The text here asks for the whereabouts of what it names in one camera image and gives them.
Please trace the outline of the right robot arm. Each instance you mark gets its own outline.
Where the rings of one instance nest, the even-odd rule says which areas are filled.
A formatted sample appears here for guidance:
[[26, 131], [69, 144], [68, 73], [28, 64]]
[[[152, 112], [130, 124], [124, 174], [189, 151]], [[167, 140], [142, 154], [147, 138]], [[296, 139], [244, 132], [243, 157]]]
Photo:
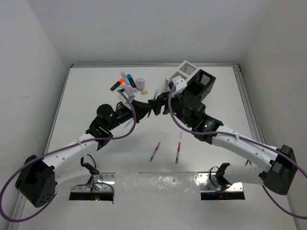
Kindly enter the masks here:
[[164, 107], [164, 114], [170, 113], [186, 125], [185, 131], [195, 138], [217, 147], [229, 150], [251, 162], [250, 166], [223, 163], [215, 173], [219, 186], [225, 188], [236, 182], [260, 184], [279, 195], [286, 195], [297, 172], [294, 150], [283, 145], [281, 148], [261, 144], [233, 131], [221, 121], [205, 113], [206, 106], [193, 95], [168, 97], [160, 94], [148, 101], [155, 115]]

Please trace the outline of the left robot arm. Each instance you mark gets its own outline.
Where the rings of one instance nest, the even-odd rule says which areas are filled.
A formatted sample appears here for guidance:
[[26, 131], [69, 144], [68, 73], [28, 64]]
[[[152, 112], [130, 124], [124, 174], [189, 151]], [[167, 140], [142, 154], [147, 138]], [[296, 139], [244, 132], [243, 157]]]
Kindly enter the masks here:
[[152, 109], [148, 103], [132, 101], [132, 107], [118, 103], [116, 109], [109, 104], [97, 108], [96, 118], [89, 128], [75, 142], [58, 153], [39, 159], [36, 155], [28, 157], [15, 183], [16, 189], [36, 208], [51, 200], [60, 181], [60, 173], [85, 155], [96, 152], [113, 137], [111, 130], [131, 118], [143, 119]]

